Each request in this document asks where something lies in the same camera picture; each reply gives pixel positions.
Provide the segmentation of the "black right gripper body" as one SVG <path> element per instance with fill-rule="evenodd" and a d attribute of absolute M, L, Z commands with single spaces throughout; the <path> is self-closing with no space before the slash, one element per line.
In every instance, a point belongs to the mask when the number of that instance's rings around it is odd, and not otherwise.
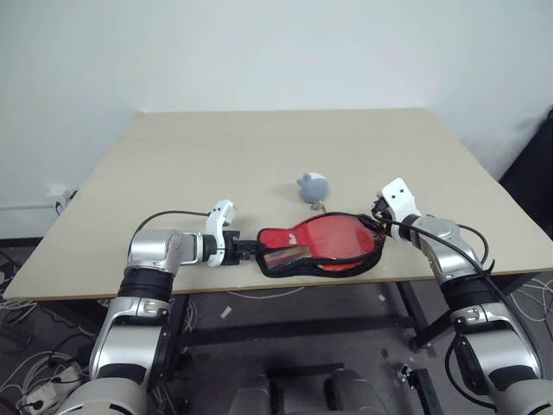
<path fill-rule="evenodd" d="M 379 195 L 377 200 L 372 205 L 377 209 L 377 215 L 373 217 L 382 223 L 383 227 L 391 225 L 393 222 L 389 204 L 382 195 Z"/>

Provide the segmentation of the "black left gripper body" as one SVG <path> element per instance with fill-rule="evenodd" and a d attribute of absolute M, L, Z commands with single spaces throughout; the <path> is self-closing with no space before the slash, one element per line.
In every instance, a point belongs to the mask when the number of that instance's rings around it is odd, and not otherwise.
<path fill-rule="evenodd" d="M 222 265 L 238 265 L 241 260 L 239 252 L 240 231 L 224 231 L 225 254 Z"/>

